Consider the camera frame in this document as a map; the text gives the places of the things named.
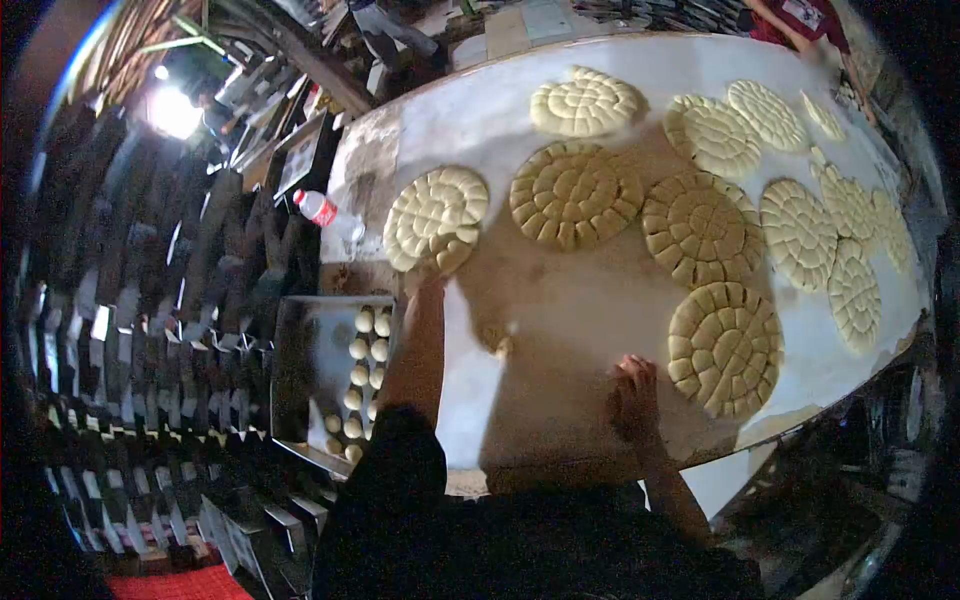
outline golden dough round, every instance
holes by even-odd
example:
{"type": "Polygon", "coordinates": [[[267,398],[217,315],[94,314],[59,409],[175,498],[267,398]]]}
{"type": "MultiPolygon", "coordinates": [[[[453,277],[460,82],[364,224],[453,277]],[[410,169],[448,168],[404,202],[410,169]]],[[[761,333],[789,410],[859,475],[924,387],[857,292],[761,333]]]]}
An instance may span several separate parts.
{"type": "Polygon", "coordinates": [[[698,167],[738,178],[760,163],[754,128],[730,105],[703,96],[677,96],[663,116],[674,149],[698,167]]]}
{"type": "MultiPolygon", "coordinates": [[[[387,213],[383,226],[387,260],[398,271],[409,271],[428,251],[439,258],[440,252],[449,250],[451,239],[464,246],[476,243],[489,203],[487,186],[469,169],[442,167],[418,177],[387,213]]],[[[445,256],[444,262],[452,271],[445,256]]]]}
{"type": "Polygon", "coordinates": [[[630,123],[636,91],[618,79],[575,66],[572,81],[543,84],[530,98],[530,120],[542,132],[591,137],[630,123]]]}
{"type": "Polygon", "coordinates": [[[830,309],[847,348],[862,354],[880,329],[880,289],[874,268],[854,240],[840,240],[828,283],[830,309]]]}
{"type": "Polygon", "coordinates": [[[557,142],[537,151],[516,172],[510,189],[520,231],[564,252],[610,239],[641,207],[643,186],[627,161],[581,142],[557,142]]]}
{"type": "Polygon", "coordinates": [[[806,150],[806,130],[797,113],[773,91],[749,80],[730,84],[727,91],[730,106],[754,127],[760,139],[777,150],[806,150]]]}
{"type": "Polygon", "coordinates": [[[759,217],[743,191],[705,171],[669,177],[643,207],[647,248],[678,283],[738,281],[760,265],[759,217]]]}
{"type": "Polygon", "coordinates": [[[827,288],[837,252],[837,227],[805,187],[771,183],[760,198],[760,224],[774,268],[805,292],[827,288]]]}
{"type": "Polygon", "coordinates": [[[783,362],[774,305],[735,282],[690,292],[673,314],[667,345],[667,371],[677,390],[715,418],[759,410],[783,362]]]}

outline pale dough round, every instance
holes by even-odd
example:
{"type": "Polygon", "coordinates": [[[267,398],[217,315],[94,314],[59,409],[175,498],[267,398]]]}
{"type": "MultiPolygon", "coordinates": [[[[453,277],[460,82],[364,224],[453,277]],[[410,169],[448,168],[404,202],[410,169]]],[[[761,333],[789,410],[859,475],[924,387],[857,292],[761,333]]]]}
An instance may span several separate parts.
{"type": "Polygon", "coordinates": [[[360,419],[356,417],[347,419],[347,422],[344,423],[344,435],[351,440],[363,436],[363,423],[360,422],[360,419]]]}
{"type": "Polygon", "coordinates": [[[510,189],[520,231],[564,252],[610,239],[642,206],[643,186],[628,162],[582,142],[537,151],[516,172],[510,189]]]}
{"type": "Polygon", "coordinates": [[[774,268],[794,287],[827,287],[837,253],[837,227],[805,187],[793,180],[771,183],[760,198],[760,224],[774,268]]]}
{"type": "Polygon", "coordinates": [[[667,178],[643,207],[647,248],[690,288],[739,281],[759,266],[760,220],[743,191],[704,171],[667,178]]]}
{"type": "Polygon", "coordinates": [[[828,284],[830,308],[847,348],[862,354],[880,329],[880,289],[874,268],[854,240],[840,240],[828,284]]]}
{"type": "Polygon", "coordinates": [[[442,167],[420,176],[400,192],[387,213],[387,259],[398,271],[409,271],[428,251],[436,257],[451,250],[452,238],[463,246],[474,244],[489,203],[487,186],[469,169],[442,167]]]}
{"type": "Polygon", "coordinates": [[[336,438],[327,438],[324,448],[326,448],[326,451],[330,454],[340,454],[344,451],[344,445],[336,438]]]}
{"type": "Polygon", "coordinates": [[[909,273],[916,251],[903,215],[885,191],[875,189],[873,200],[876,209],[876,237],[883,242],[894,270],[901,274],[909,273]]]}
{"type": "Polygon", "coordinates": [[[591,137],[630,123],[639,104],[636,91],[618,79],[584,66],[572,81],[543,84],[530,98],[530,120],[542,132],[591,137]]]}
{"type": "Polygon", "coordinates": [[[811,163],[810,173],[820,182],[824,206],[840,237],[853,238],[864,245],[868,255],[873,253],[876,214],[867,192],[856,180],[840,177],[835,165],[811,163]]]}
{"type": "Polygon", "coordinates": [[[663,116],[670,144],[701,169],[738,178],[760,163],[754,128],[730,105],[703,96],[677,96],[663,116]]]}
{"type": "Polygon", "coordinates": [[[337,433],[340,431],[340,418],[336,415],[327,415],[324,417],[324,427],[330,433],[337,433]]]}
{"type": "Polygon", "coordinates": [[[774,305],[735,282],[698,288],[670,321],[667,371],[712,417],[745,417],[770,399],[783,361],[774,305]]]}
{"type": "Polygon", "coordinates": [[[383,367],[377,367],[373,369],[373,371],[370,373],[370,387],[374,388],[375,390],[379,390],[380,386],[383,385],[383,375],[385,373],[386,371],[383,369],[383,367]]]}
{"type": "Polygon", "coordinates": [[[360,394],[359,390],[354,390],[353,388],[350,388],[344,394],[344,406],[346,406],[351,411],[360,410],[360,407],[363,406],[363,395],[360,394]]]}
{"type": "Polygon", "coordinates": [[[390,351],[390,342],[380,338],[376,342],[373,342],[373,346],[370,347],[370,356],[373,357],[378,363],[386,362],[387,354],[390,351]]]}
{"type": "Polygon", "coordinates": [[[370,333],[373,329],[373,313],[366,309],[361,310],[353,320],[353,325],[360,333],[370,333]]]}
{"type": "Polygon", "coordinates": [[[810,118],[813,119],[813,122],[820,126],[824,133],[827,134],[827,137],[837,141],[842,142],[847,139],[847,133],[843,131],[843,128],[840,127],[840,122],[837,121],[836,116],[826,108],[821,107],[817,103],[810,100],[810,98],[801,90],[800,95],[804,97],[804,105],[806,105],[806,112],[810,115],[810,118]]]}
{"type": "Polygon", "coordinates": [[[376,331],[376,334],[381,338],[390,337],[390,315],[387,313],[380,313],[376,316],[376,321],[373,322],[373,331],[376,331]]]}
{"type": "Polygon", "coordinates": [[[728,88],[730,106],[740,111],[754,126],[760,139],[777,150],[806,150],[806,130],[797,113],[767,87],[749,80],[738,80],[728,88]]]}
{"type": "Polygon", "coordinates": [[[363,458],[363,450],[361,450],[360,446],[357,444],[350,444],[347,446],[345,454],[347,454],[347,460],[355,465],[360,462],[361,458],[363,458]]]}
{"type": "Polygon", "coordinates": [[[367,357],[367,351],[369,350],[367,346],[367,340],[363,338],[357,338],[350,342],[350,356],[360,360],[361,358],[367,357]]]}
{"type": "Polygon", "coordinates": [[[370,370],[367,369],[367,365],[357,365],[353,368],[353,371],[350,372],[350,381],[353,385],[363,387],[367,385],[367,381],[369,380],[370,370]]]}

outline round patterned dough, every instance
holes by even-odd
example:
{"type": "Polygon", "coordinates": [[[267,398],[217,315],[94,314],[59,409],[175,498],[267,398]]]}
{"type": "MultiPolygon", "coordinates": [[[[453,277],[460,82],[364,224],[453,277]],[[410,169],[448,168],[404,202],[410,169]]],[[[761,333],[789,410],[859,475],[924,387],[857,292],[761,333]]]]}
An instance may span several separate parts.
{"type": "Polygon", "coordinates": [[[770,399],[783,362],[774,305],[735,282],[698,288],[670,321],[667,370],[712,417],[745,417],[770,399]]]}
{"type": "Polygon", "coordinates": [[[523,234],[564,252],[614,237],[641,207],[643,186],[629,162],[581,142],[539,150],[510,189],[510,209],[523,234]]]}
{"type": "Polygon", "coordinates": [[[773,91],[748,80],[738,80],[728,88],[730,106],[736,108],[754,126],[760,139],[777,150],[806,150],[806,130],[797,113],[773,91]]]}
{"type": "Polygon", "coordinates": [[[873,200],[876,209],[876,237],[883,242],[894,270],[900,274],[908,273],[913,265],[913,256],[916,251],[913,248],[910,230],[906,228],[906,222],[903,221],[903,215],[890,201],[885,191],[875,189],[873,200]]]}
{"type": "Polygon", "coordinates": [[[794,287],[827,287],[837,253],[837,227],[823,206],[793,180],[771,183],[760,198],[760,224],[774,267],[794,287]]]}
{"type": "Polygon", "coordinates": [[[469,256],[469,248],[464,255],[461,247],[476,242],[489,203],[487,186],[469,169],[442,167],[418,177],[387,213],[387,259],[398,271],[409,271],[430,251],[441,269],[452,271],[469,256]],[[450,254],[457,260],[450,260],[450,254]]]}
{"type": "Polygon", "coordinates": [[[643,207],[647,248],[690,288],[739,281],[760,264],[760,220],[743,191],[706,173],[667,178],[650,190],[643,207]]]}
{"type": "Polygon", "coordinates": [[[572,81],[543,84],[534,92],[530,119],[542,132],[591,137],[630,123],[638,104],[636,91],[628,84],[575,66],[572,81]]]}
{"type": "Polygon", "coordinates": [[[721,177],[737,178],[760,163],[756,133],[730,105],[677,96],[663,116],[666,138],[683,157],[721,177]]]}
{"type": "Polygon", "coordinates": [[[874,268],[854,240],[840,240],[828,284],[830,308],[840,337],[862,354],[874,346],[880,329],[880,289],[874,268]]]}
{"type": "Polygon", "coordinates": [[[824,130],[828,138],[838,142],[847,139],[847,133],[840,127],[840,122],[837,121],[836,116],[834,116],[832,112],[810,100],[802,90],[800,95],[804,97],[806,112],[810,115],[810,118],[813,119],[813,122],[824,130]]]}

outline baking tray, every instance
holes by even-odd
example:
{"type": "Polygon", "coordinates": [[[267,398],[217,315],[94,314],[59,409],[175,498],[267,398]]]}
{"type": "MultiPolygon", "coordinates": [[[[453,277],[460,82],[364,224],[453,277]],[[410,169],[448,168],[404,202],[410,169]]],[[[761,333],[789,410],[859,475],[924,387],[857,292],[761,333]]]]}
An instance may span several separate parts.
{"type": "Polygon", "coordinates": [[[392,296],[288,296],[280,302],[276,316],[271,436],[311,463],[343,476],[350,474],[353,465],[342,455],[324,450],[327,438],[337,438],[344,448],[358,444],[364,452],[369,442],[364,437],[349,439],[342,427],[339,433],[328,433],[324,417],[337,415],[347,422],[353,416],[363,422],[365,430],[372,426],[367,409],[376,390],[370,384],[363,386],[359,411],[350,411],[343,404],[343,396],[352,385],[349,374],[353,366],[365,362],[372,372],[376,365],[369,355],[356,361],[348,351],[350,342],[358,335],[366,336],[371,346],[379,339],[374,331],[358,333],[353,324],[364,306],[372,308],[374,315],[382,309],[392,311],[389,364],[402,323],[392,296]]]}

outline flour-dusted surface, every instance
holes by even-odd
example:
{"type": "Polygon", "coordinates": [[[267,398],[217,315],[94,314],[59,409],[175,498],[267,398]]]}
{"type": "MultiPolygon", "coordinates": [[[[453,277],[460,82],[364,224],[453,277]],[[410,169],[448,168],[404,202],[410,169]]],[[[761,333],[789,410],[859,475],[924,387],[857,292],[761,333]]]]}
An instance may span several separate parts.
{"type": "MultiPolygon", "coordinates": [[[[739,79],[760,82],[781,96],[804,120],[810,142],[845,176],[857,178],[867,189],[881,185],[871,156],[886,151],[865,146],[867,136],[833,108],[828,84],[789,51],[732,36],[613,36],[544,47],[480,65],[383,108],[399,112],[399,140],[396,171],[376,174],[378,182],[392,187],[383,194],[375,191],[377,198],[383,196],[382,204],[368,207],[381,227],[400,190],[439,166],[455,162],[470,168],[490,190],[476,250],[446,295],[444,394],[437,433],[450,468],[591,457],[629,464],[629,449],[616,440],[603,414],[609,389],[606,371],[626,352],[646,355],[662,367],[661,432],[671,454],[681,460],[694,453],[711,458],[728,453],[737,444],[756,440],[757,431],[768,431],[769,422],[777,423],[772,433],[789,429],[891,360],[898,341],[909,335],[919,317],[920,300],[914,280],[898,275],[886,252],[871,258],[883,312],[876,343],[860,356],[845,347],[826,291],[805,294],[764,262],[743,283],[771,300],[780,318],[784,358],[770,399],[746,422],[711,420],[685,400],[665,369],[670,319],[687,290],[654,262],[639,223],[592,251],[561,253],[531,242],[511,218],[507,198],[517,169],[539,148],[556,141],[535,131],[530,96],[545,82],[564,81],[572,65],[588,66],[643,90],[651,112],[641,122],[591,141],[629,145],[647,188],[690,168],[672,149],[661,125],[673,97],[723,98],[727,86],[739,79]],[[813,126],[801,88],[842,119],[849,134],[846,143],[837,144],[813,126]],[[510,332],[514,348],[505,361],[481,342],[488,327],[510,332]]],[[[379,110],[363,121],[381,118],[379,110]]],[[[351,141],[354,136],[345,133],[335,164],[356,161],[360,149],[351,141]],[[344,153],[354,156],[341,156],[344,153]]],[[[370,170],[358,168],[361,173],[370,170]]],[[[809,156],[764,152],[754,172],[735,182],[756,208],[767,184],[781,178],[798,181],[819,198],[809,156]]],[[[331,175],[331,189],[344,181],[344,174],[331,175]]],[[[371,229],[379,233],[368,223],[371,229]]],[[[344,260],[345,254],[335,250],[324,244],[324,261],[344,260]]],[[[370,259],[383,260],[382,250],[371,252],[370,259]]]]}

